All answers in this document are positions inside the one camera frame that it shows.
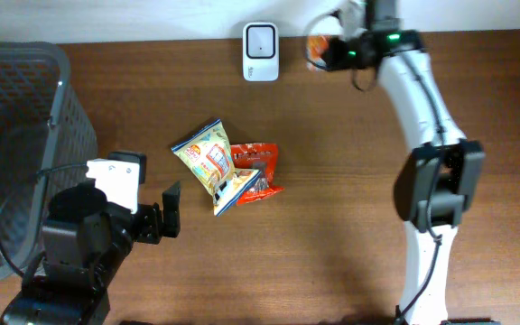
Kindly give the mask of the orange Kleenex tissue pack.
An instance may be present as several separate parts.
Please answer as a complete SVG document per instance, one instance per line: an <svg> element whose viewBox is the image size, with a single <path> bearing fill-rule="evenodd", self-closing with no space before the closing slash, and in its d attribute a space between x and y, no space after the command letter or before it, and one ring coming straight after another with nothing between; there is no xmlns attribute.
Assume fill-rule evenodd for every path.
<svg viewBox="0 0 520 325"><path fill-rule="evenodd" d="M327 34L310 35L306 41L307 69L309 71L322 71L326 66L322 54L329 48L331 36Z"/></svg>

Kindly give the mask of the yellow snack bag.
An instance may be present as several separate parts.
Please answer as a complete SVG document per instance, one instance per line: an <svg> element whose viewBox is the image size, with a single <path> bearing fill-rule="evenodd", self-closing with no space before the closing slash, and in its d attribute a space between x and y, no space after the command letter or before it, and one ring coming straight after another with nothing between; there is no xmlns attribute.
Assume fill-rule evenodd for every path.
<svg viewBox="0 0 520 325"><path fill-rule="evenodd" d="M235 166L228 135L219 118L171 150L212 197L217 217L234 206L260 177L257 169Z"/></svg>

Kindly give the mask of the red snack bag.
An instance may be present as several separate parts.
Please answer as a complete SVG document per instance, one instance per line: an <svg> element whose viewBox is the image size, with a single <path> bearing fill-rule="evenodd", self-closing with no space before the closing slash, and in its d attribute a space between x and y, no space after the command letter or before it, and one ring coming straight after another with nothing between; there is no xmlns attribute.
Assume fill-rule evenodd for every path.
<svg viewBox="0 0 520 325"><path fill-rule="evenodd" d="M237 168L259 171L255 183L241 195L237 205L267 199L284 190L284 187L274 185L274 172L279 155L277 144L232 144L231 153Z"/></svg>

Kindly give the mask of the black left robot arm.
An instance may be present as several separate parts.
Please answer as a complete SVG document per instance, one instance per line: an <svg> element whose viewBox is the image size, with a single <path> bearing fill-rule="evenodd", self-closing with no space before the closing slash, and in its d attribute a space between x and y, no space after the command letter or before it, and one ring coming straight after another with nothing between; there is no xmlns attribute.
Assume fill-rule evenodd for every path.
<svg viewBox="0 0 520 325"><path fill-rule="evenodd" d="M45 168L82 169L86 180L55 194L41 227L43 250L25 269L0 251L22 279L19 293L0 316L1 324L101 324L110 310L107 288L134 244L157 245L181 231L181 185L175 182L152 205L138 201L145 181L143 153L112 152L105 159Z"/></svg>

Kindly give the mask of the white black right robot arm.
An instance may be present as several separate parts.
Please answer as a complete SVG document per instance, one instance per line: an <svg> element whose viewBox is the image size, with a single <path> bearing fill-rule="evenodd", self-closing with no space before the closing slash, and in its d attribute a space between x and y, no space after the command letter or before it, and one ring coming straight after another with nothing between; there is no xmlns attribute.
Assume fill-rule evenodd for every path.
<svg viewBox="0 0 520 325"><path fill-rule="evenodd" d="M332 16L341 33L329 39L322 68L374 70L410 151L393 189L406 239L404 290L394 322L449 324L450 251L475 196L484 148L454 122L422 37L402 29L394 1L347 1Z"/></svg>

